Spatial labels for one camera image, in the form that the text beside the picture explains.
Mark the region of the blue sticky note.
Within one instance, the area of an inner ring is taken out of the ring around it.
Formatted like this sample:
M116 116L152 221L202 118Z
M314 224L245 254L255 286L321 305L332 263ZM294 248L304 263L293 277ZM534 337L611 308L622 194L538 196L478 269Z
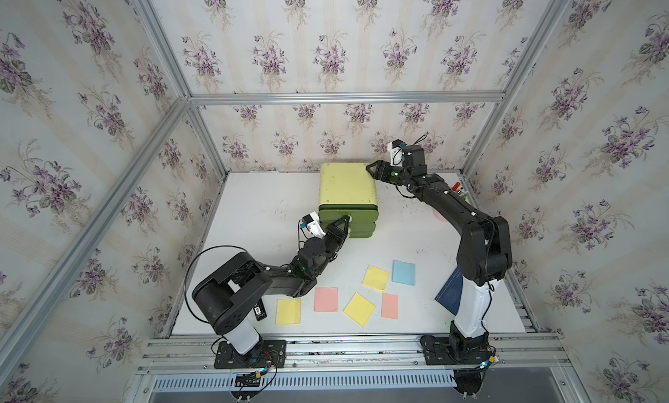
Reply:
M395 284L414 286L416 284L416 266L411 263L394 260L391 280Z

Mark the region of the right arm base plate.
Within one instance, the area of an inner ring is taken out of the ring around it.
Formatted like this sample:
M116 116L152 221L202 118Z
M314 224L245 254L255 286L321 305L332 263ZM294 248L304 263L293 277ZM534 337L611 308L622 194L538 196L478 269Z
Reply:
M459 334L448 337L423 335L419 340L428 366L489 366L497 349L490 345L488 334L464 338Z

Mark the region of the green top drawer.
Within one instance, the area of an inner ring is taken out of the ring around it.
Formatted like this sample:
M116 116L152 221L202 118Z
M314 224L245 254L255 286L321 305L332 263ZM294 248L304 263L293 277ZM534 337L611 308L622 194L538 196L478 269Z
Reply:
M378 207L372 205L331 204L319 207L322 222L332 223L344 216L350 217L351 223L375 223L379 217Z

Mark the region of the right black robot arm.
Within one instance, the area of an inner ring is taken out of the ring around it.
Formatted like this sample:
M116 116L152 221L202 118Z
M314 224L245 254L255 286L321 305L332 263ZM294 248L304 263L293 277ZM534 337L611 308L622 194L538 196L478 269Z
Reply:
M460 235L456 265L463 277L463 291L449 329L449 354L464 361L476 352L488 351L489 330L484 320L499 282L512 268L508 222L479 211L439 175L426 174L418 167L401 168L379 160L367 165L366 171L377 181L406 188Z

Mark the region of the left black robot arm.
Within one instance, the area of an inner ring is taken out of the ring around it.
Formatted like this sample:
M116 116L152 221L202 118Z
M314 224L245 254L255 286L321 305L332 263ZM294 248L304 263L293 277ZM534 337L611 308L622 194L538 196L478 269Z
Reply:
M265 265L244 248L216 271L200 281L191 292L188 305L194 303L202 313L199 321L231 345L240 356L261 352L262 338L247 321L266 295L301 298L317 284L317 278L336 260L349 232L351 218L342 216L326 227L312 214L300 226L312 237L303 242L293 259L284 265Z

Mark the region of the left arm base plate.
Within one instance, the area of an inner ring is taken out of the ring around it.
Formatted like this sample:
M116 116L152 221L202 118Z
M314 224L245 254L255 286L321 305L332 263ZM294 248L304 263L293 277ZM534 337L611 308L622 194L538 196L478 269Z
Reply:
M221 342L216 350L214 368L284 368L286 357L286 340L261 340L246 354L237 352L228 342Z

